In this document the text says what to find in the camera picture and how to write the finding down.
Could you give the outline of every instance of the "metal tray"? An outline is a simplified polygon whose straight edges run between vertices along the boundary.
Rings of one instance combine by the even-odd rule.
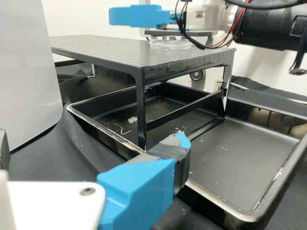
[[[150,87],[146,92],[146,119],[169,113],[205,94],[170,83]],[[178,130],[188,136],[194,133],[215,118],[215,112],[207,108],[149,131],[147,146],[150,148]],[[67,109],[87,132],[124,158],[143,153],[136,145],[137,123],[128,122],[137,113],[135,87],[77,102]],[[192,136],[186,186],[227,213],[229,220],[223,219],[219,224],[234,229],[243,229],[245,223],[258,223],[268,215],[307,146],[307,136],[299,141],[230,117]]]

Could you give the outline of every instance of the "blue gripper jaw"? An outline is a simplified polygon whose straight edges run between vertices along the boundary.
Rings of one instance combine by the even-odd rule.
[[[171,21],[170,11],[163,11],[159,5],[141,4],[109,9],[110,25],[156,28]]]

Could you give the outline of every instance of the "transparent container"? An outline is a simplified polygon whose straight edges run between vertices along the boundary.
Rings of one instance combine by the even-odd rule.
[[[159,50],[182,50],[192,48],[192,43],[188,40],[151,40],[149,44],[151,49]]]

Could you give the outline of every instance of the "black cable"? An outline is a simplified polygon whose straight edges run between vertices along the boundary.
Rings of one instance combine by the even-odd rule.
[[[252,10],[275,10],[275,9],[288,8],[307,3],[307,0],[292,0],[288,2],[273,3],[271,5],[262,5],[262,4],[260,5],[255,3],[245,3],[242,2],[241,0],[224,0],[224,1],[236,6]]]

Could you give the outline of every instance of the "black fabric surface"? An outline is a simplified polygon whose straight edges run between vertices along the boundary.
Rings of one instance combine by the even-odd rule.
[[[76,70],[78,76],[69,77]],[[53,128],[12,154],[9,169],[11,180],[95,181],[99,172],[124,162],[86,134],[65,107],[71,102],[126,88],[134,84],[133,79],[129,75],[123,77],[122,73],[102,68],[97,69],[95,78],[88,79],[85,76],[86,70],[80,66],[67,68],[61,74],[65,74],[67,79],[60,84],[64,104],[62,118]],[[195,211],[199,208],[205,207],[193,209],[175,198],[173,205],[153,226],[153,230],[222,229]],[[307,226],[306,217],[307,160],[304,159],[266,229],[304,230]]]
[[[275,96],[281,96],[281,97],[285,97],[285,98],[292,98],[292,99],[295,99],[295,100],[300,100],[300,101],[307,102],[307,97],[306,96],[299,95],[299,94],[292,93],[292,92],[287,92],[287,91],[284,91],[284,90],[270,88],[267,85],[263,85],[263,84],[261,84],[259,82],[251,80],[249,78],[244,78],[244,77],[239,77],[239,76],[232,76],[231,82],[236,83],[238,85],[242,85],[242,86],[244,86],[246,88],[249,88],[251,90],[262,91],[262,92],[270,93],[270,94],[275,95]]]

